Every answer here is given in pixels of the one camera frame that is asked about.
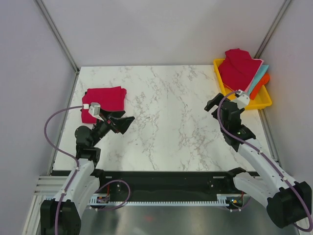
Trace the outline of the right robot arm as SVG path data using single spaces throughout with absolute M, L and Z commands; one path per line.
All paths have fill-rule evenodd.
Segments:
M 255 134 L 242 124 L 241 113 L 249 104 L 247 93 L 234 91 L 235 99 L 217 94 L 209 100 L 205 111 L 212 112 L 219 122 L 225 142 L 244 157 L 260 175 L 256 180 L 243 169 L 234 169 L 232 176 L 224 180 L 228 192 L 237 190 L 247 193 L 251 198 L 266 208 L 268 216 L 279 228 L 293 224 L 303 232 L 313 230 L 312 189 L 305 181 L 299 183 L 286 173 L 257 140 Z

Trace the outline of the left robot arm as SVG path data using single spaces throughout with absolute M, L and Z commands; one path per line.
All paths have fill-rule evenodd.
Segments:
M 81 230 L 81 217 L 91 197 L 107 188 L 107 180 L 95 176 L 100 159 L 96 144 L 110 131 L 124 134 L 134 117 L 125 117 L 125 111 L 105 111 L 99 106 L 89 107 L 89 113 L 97 121 L 92 128 L 80 126 L 75 130 L 76 154 L 63 154 L 75 161 L 61 189 L 40 207 L 40 226 L 43 235 L 77 235 Z

